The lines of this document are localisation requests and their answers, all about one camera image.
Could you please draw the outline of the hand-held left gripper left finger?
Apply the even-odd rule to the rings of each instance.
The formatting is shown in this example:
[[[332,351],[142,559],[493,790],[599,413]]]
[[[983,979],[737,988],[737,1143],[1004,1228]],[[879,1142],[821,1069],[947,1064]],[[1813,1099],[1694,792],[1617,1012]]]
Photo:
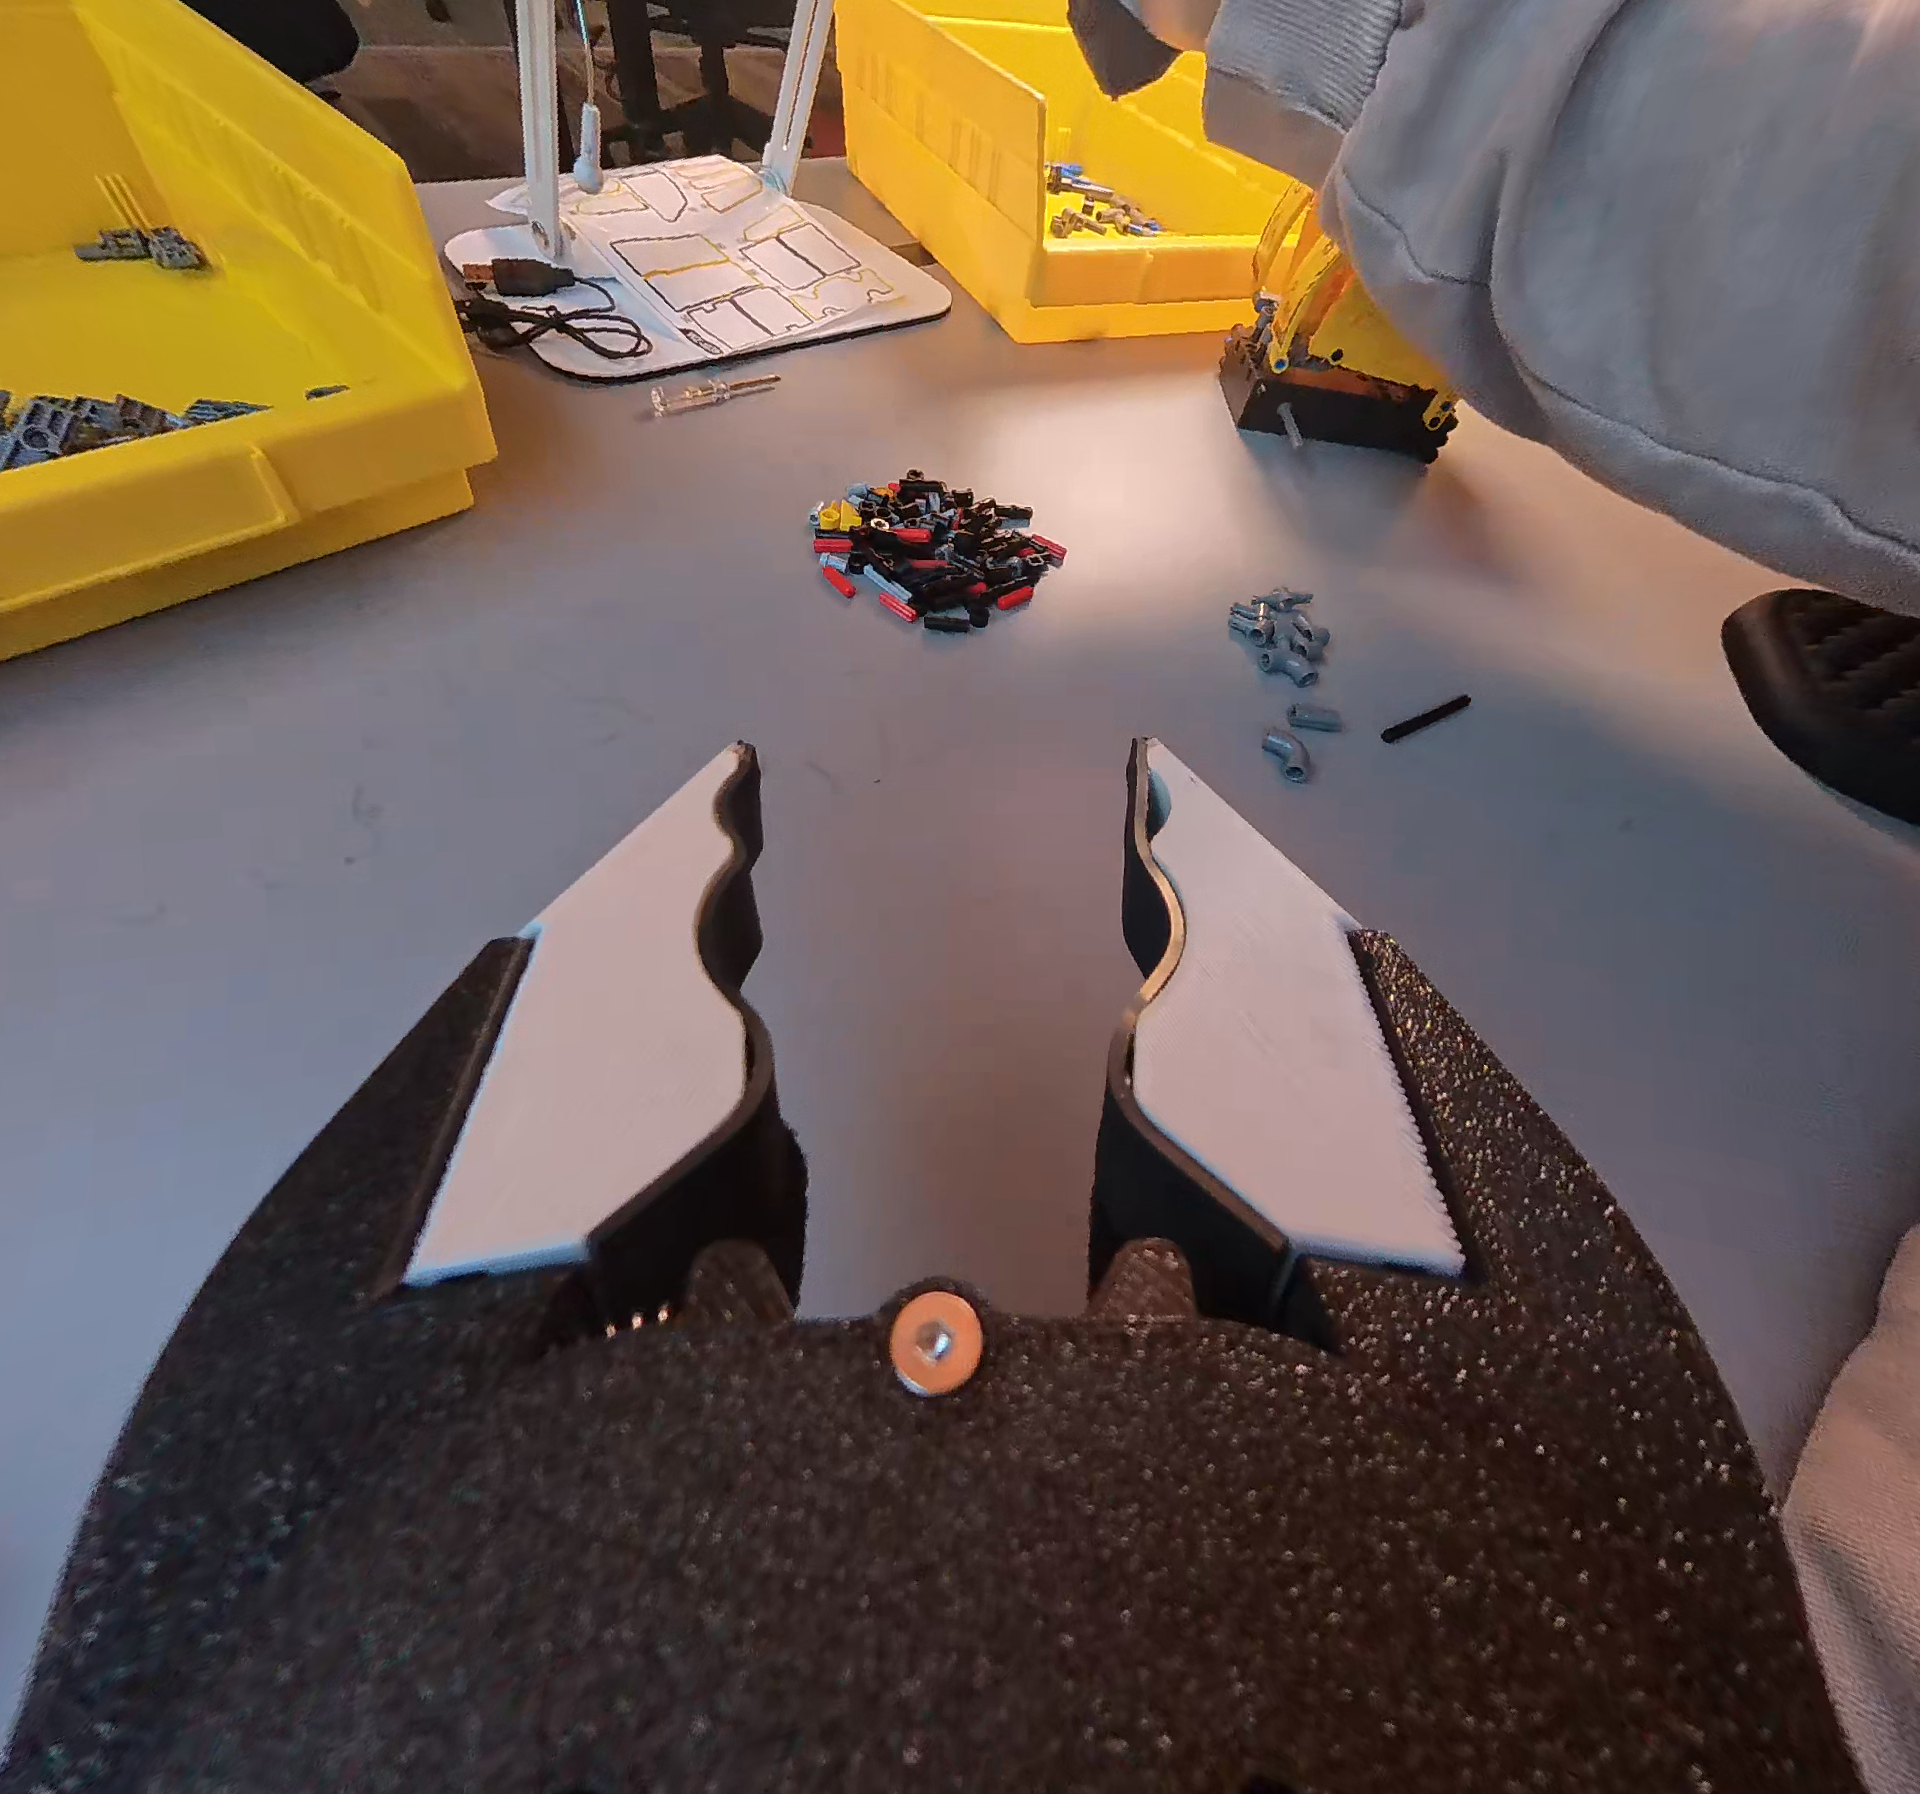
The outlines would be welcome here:
[[[573,1321],[621,1332],[743,1243],[797,1303],[804,1155],[746,996],[761,853],[757,750],[730,742],[508,941],[405,1291],[561,1271]]]

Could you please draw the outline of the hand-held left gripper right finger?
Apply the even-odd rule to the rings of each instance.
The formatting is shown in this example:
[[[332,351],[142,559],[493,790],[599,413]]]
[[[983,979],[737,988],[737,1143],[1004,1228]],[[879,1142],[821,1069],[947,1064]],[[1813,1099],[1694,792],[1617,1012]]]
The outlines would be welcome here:
[[[1088,1292],[1172,1245],[1201,1316],[1333,1344],[1322,1268],[1460,1286],[1432,1110],[1359,921],[1162,738],[1128,759],[1120,933]]]

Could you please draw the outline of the yellow block robot model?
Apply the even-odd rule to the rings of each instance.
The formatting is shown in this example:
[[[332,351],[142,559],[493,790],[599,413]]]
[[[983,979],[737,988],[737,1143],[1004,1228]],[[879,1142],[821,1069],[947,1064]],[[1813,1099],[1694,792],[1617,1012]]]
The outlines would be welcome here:
[[[1256,315],[1220,362],[1234,427],[1435,462],[1457,392],[1383,315],[1314,206],[1313,188],[1289,182],[1256,248]]]

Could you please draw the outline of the pile of grey connectors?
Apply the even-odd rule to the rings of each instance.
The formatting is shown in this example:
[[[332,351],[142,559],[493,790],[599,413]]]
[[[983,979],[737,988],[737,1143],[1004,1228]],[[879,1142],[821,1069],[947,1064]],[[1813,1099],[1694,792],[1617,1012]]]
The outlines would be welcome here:
[[[1256,656],[1256,668],[1298,687],[1322,678],[1333,631],[1302,587],[1269,587],[1229,605],[1229,628]]]

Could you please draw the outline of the person's right forearm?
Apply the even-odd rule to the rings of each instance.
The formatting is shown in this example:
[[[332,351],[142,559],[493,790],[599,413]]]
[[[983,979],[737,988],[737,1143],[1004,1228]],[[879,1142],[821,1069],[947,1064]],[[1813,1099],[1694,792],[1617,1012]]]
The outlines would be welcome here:
[[[1205,112],[1478,413],[1916,613],[1916,0],[1223,0]]]

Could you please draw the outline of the grey desk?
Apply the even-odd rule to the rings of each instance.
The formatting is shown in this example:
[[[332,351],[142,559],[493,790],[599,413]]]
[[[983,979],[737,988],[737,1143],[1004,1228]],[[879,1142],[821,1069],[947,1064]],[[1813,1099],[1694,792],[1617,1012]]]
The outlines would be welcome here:
[[[1393,933],[1660,1258],[1773,1484],[1916,1221],[1916,832],[1751,720],[1721,622],[1806,582],[1465,416],[1241,438],[1217,337],[1020,346],[973,298],[651,413],[476,358],[473,507],[2,663],[2,1724],[154,1353],[473,950],[746,738],[804,1312],[1088,1292],[1140,988],[1125,763],[1167,738]],[[804,511],[919,468],[1067,547],[927,634]],[[1298,687],[1229,605],[1302,587]],[[1383,745],[1432,704],[1472,707]],[[1310,784],[1262,750],[1289,704]]]

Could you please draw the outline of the yellow bin with divider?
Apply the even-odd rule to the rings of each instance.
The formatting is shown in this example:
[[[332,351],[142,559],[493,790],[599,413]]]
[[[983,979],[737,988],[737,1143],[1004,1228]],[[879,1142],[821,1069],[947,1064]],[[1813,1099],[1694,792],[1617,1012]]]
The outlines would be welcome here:
[[[1229,331],[1292,182],[1205,136],[1205,63],[1111,102],[1067,0],[836,0],[859,182],[1017,342]],[[1079,160],[1159,239],[1044,236],[1044,167]]]

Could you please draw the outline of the heap of assorted small parts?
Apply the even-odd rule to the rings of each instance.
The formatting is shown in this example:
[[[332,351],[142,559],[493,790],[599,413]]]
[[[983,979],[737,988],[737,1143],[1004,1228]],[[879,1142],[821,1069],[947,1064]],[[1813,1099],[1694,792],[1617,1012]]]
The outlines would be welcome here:
[[[1091,175],[1079,160],[1047,160],[1044,206],[1044,236],[1052,240],[1167,236],[1156,215]]]

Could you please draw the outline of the black office chair base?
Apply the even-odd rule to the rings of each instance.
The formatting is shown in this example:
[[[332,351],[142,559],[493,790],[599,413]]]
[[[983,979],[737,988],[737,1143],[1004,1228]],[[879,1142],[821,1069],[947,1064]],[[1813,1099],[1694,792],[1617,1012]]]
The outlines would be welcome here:
[[[605,0],[613,94],[624,121],[609,132],[630,160],[669,158],[670,136],[688,154],[763,148],[776,120],[734,94],[734,48],[782,51],[798,0]],[[660,90],[655,32],[675,32],[697,51],[697,91],[669,106]]]

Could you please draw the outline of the white sticker sheet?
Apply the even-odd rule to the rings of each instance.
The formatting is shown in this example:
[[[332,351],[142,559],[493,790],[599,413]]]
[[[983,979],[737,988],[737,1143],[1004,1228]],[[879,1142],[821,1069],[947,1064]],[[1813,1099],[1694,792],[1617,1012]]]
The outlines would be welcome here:
[[[564,182],[558,218],[582,269],[639,307],[660,349],[743,355],[901,301],[876,252],[724,154],[605,169],[599,190]]]

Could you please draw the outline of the pile of black red pins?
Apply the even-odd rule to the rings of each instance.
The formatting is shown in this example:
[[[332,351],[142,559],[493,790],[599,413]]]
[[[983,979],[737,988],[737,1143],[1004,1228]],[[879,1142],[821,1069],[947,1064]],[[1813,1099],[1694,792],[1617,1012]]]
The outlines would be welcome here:
[[[853,483],[804,511],[816,579],[843,601],[871,599],[901,625],[974,634],[1023,613],[1067,564],[1029,507],[919,468]]]

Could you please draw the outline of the white wooden book stand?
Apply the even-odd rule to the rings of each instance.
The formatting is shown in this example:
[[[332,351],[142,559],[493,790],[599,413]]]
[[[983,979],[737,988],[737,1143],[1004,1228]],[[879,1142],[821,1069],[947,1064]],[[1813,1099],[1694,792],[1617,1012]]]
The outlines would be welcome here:
[[[859,227],[836,218],[792,193],[792,178],[804,148],[804,132],[828,51],[836,0],[798,0],[797,24],[788,38],[782,66],[782,94],[776,102],[771,136],[754,164],[757,175],[791,197],[801,210],[831,227],[846,245],[876,252],[882,272],[901,285],[901,301],[879,309],[876,318],[840,321],[798,342],[771,342],[757,351],[701,358],[685,349],[660,349],[639,307],[602,284],[594,269],[582,269],[558,218],[564,182],[599,190],[602,126],[597,102],[582,111],[582,146],[573,173],[561,173],[561,102],[558,102],[558,0],[515,0],[515,66],[520,66],[520,126],[526,178],[515,190],[493,200],[497,222],[476,227],[445,245],[445,257],[458,272],[490,272],[497,258],[537,258],[564,275],[555,295],[526,301],[539,315],[539,337],[530,355],[570,379],[594,385],[663,385],[669,374],[770,358],[813,342],[876,334],[886,328],[934,321],[947,313],[947,288],[927,272],[912,269],[894,251],[871,240]]]

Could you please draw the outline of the person's grey hoodie torso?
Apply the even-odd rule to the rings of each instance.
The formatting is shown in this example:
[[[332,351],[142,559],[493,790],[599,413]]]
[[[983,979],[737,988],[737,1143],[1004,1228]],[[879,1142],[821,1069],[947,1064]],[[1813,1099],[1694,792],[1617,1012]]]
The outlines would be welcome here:
[[[1840,1368],[1784,1528],[1813,1648],[1870,1790],[1916,1788],[1916,1230]]]

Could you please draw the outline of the yellow plastic bin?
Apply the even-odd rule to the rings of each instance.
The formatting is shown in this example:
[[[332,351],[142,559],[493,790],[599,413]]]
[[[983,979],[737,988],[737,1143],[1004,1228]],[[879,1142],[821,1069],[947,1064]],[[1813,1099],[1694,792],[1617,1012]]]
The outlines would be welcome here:
[[[2,659],[457,516],[496,459],[399,154],[180,0],[2,0],[2,389],[253,406],[2,470]]]

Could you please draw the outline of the heap of dark grey plates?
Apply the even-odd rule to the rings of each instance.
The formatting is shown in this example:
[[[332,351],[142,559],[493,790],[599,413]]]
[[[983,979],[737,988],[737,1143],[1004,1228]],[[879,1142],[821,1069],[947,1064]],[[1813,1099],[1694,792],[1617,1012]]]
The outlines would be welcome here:
[[[366,388],[253,295],[204,227],[2,239],[2,468]]]

